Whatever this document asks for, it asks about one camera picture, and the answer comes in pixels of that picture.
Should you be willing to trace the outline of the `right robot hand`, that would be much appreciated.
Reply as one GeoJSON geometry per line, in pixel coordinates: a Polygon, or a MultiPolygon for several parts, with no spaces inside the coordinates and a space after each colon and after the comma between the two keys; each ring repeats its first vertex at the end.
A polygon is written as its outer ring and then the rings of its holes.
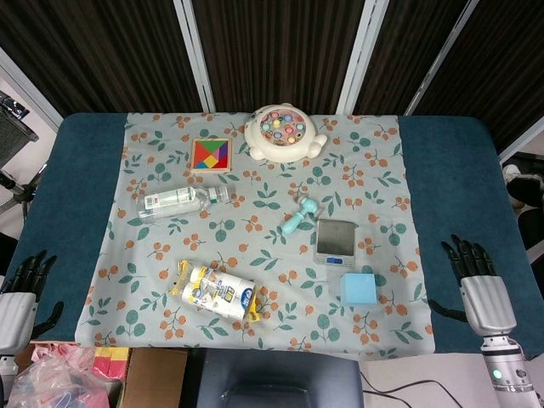
{"type": "Polygon", "coordinates": [[[428,306],[438,315],[465,322],[481,337],[509,334],[517,325],[503,279],[488,252],[478,243],[451,237],[441,243],[456,278],[464,310],[448,309],[433,299],[428,306]]]}

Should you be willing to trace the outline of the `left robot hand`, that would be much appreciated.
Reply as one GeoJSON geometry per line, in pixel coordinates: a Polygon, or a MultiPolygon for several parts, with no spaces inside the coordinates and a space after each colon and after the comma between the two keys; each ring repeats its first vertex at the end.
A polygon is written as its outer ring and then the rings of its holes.
{"type": "Polygon", "coordinates": [[[44,322],[35,322],[49,272],[57,260],[56,255],[46,255],[43,250],[25,259],[1,286],[2,357],[19,354],[31,340],[53,329],[62,315],[65,303],[58,301],[44,322]]]}

